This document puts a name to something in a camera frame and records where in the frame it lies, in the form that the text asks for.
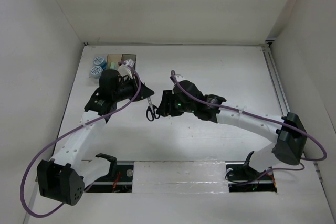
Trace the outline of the black handled scissors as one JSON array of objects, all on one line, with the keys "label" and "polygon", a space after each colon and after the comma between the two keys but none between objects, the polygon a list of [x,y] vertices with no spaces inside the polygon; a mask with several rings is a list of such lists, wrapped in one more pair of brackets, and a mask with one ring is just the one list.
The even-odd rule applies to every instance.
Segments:
[{"label": "black handled scissors", "polygon": [[155,106],[152,103],[151,97],[147,98],[148,107],[146,109],[146,118],[148,121],[153,122],[154,120],[157,120],[160,118],[160,116],[157,114],[157,106]]}]

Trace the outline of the green capped highlighter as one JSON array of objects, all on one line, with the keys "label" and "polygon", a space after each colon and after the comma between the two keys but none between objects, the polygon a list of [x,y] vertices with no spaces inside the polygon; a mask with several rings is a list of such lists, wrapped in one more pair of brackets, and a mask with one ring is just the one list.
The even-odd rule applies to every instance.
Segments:
[{"label": "green capped highlighter", "polygon": [[116,62],[112,62],[111,64],[110,64],[110,69],[112,69],[112,70],[117,70],[118,69],[118,64],[116,63]]}]

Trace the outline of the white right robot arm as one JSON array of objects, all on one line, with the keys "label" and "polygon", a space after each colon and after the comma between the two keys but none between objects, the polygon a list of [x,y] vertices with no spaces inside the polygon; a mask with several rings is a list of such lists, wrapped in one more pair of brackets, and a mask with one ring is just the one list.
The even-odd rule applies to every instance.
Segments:
[{"label": "white right robot arm", "polygon": [[202,94],[195,84],[182,80],[173,89],[163,91],[156,114],[175,117],[191,113],[202,121],[230,125],[267,139],[270,142],[267,146],[247,155],[241,167],[247,178],[254,179],[280,163],[300,164],[307,137],[296,114],[263,117],[246,111],[242,106],[224,106],[225,102],[225,98]]}]

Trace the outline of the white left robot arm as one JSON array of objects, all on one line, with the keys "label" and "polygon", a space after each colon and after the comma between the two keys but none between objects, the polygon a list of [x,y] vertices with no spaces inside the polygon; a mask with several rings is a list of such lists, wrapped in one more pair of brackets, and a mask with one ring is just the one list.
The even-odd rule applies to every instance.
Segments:
[{"label": "white left robot arm", "polygon": [[111,114],[118,111],[119,102],[137,102],[152,95],[154,91],[140,82],[133,73],[122,76],[117,70],[103,71],[99,86],[84,108],[81,128],[69,135],[66,143],[49,161],[42,160],[38,164],[40,195],[74,206],[85,188],[97,179],[114,179],[118,172],[114,156],[99,153],[88,163],[83,162],[83,157],[97,140]]}]

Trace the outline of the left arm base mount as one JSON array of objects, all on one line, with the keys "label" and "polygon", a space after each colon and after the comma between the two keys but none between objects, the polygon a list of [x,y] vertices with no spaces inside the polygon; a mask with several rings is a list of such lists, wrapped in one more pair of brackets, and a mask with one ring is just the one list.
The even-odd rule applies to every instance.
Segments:
[{"label": "left arm base mount", "polygon": [[114,175],[97,179],[87,193],[131,193],[133,187],[134,162],[118,162]]}]

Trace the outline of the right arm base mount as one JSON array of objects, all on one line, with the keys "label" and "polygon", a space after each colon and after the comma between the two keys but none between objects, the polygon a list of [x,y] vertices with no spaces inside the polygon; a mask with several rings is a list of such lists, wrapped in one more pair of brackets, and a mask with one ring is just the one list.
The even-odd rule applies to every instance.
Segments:
[{"label": "right arm base mount", "polygon": [[254,151],[243,162],[226,162],[225,179],[230,193],[277,192],[273,173],[261,176],[249,166]]}]

